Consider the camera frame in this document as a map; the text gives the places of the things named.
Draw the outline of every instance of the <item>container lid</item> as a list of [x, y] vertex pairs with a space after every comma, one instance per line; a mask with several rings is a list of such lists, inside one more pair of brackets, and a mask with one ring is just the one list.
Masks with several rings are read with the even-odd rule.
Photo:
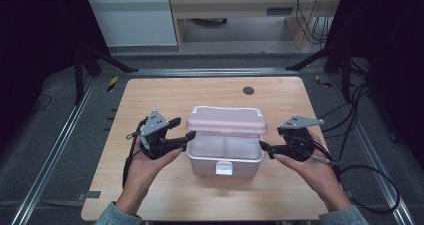
[[194, 107], [187, 119], [191, 131], [264, 134], [267, 126], [257, 108]]

